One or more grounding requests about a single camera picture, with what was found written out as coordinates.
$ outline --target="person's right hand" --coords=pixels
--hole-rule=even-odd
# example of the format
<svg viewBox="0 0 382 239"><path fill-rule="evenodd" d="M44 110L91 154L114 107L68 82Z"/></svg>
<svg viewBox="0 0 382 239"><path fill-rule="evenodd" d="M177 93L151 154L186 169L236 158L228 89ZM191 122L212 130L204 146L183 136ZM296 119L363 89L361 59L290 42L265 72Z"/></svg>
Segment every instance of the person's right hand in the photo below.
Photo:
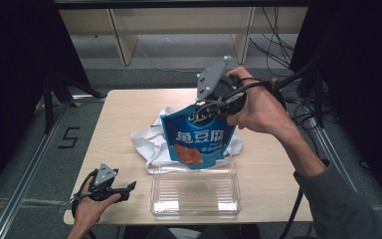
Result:
<svg viewBox="0 0 382 239"><path fill-rule="evenodd" d="M243 67L231 70L226 76L240 79L252 77ZM244 85L254 82L256 80L245 80ZM286 136L290 130L296 130L284 107L265 87L253 87L246 93L244 107L237 114L228 116L228 124L237 124L239 129L246 127L252 131L270 133L278 138Z"/></svg>

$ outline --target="light wood tabletop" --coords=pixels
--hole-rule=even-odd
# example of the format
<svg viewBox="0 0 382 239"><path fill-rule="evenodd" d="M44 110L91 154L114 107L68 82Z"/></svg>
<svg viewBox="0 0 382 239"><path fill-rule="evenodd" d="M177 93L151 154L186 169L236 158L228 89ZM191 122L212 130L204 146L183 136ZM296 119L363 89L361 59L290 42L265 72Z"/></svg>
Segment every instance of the light wood tabletop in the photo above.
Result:
<svg viewBox="0 0 382 239"><path fill-rule="evenodd" d="M181 110L194 103L196 89L115 90L109 92L79 173L73 194L102 162L119 173L113 188L136 181L129 200L111 205L101 216L100 224L151 225L201 223L258 223L287 221L298 185L294 169L280 143L271 135L247 129L236 130L243 142L241 153L234 156L242 198L242 211L236 218L196 216L184 220L156 219L149 211L153 175L145 170L145 159L135 150L130 135L150 126L160 110ZM311 221L304 198L295 221ZM64 215L73 224L71 210Z"/></svg>

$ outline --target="gray sleeve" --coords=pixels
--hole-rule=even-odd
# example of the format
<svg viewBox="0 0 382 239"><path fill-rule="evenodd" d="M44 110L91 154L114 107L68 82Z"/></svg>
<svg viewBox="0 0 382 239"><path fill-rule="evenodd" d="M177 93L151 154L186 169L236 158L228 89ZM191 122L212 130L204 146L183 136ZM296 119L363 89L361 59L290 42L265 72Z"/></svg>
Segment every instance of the gray sleeve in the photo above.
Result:
<svg viewBox="0 0 382 239"><path fill-rule="evenodd" d="M319 175L294 177L309 202L318 238L382 238L382 220L333 163Z"/></svg>

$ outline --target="blue package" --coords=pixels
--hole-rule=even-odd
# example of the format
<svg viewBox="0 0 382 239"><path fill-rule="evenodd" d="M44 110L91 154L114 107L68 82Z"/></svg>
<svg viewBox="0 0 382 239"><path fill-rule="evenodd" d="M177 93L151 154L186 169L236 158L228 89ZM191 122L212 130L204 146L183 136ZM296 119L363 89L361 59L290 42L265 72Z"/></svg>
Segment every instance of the blue package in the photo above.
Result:
<svg viewBox="0 0 382 239"><path fill-rule="evenodd" d="M235 126L226 118L194 119L200 106L191 105L169 116L161 116L171 160L182 162L190 169L212 167L224 158Z"/></svg>

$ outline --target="transparent container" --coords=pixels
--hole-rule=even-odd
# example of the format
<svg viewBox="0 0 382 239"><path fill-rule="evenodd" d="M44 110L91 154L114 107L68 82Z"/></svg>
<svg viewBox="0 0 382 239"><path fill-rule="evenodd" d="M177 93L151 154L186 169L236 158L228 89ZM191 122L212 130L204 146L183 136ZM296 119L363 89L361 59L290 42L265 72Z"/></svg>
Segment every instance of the transparent container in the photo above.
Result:
<svg viewBox="0 0 382 239"><path fill-rule="evenodd" d="M158 167L158 173L153 176L149 205L155 218L235 218L241 211L240 187L233 160L200 170L175 170L172 164Z"/></svg>

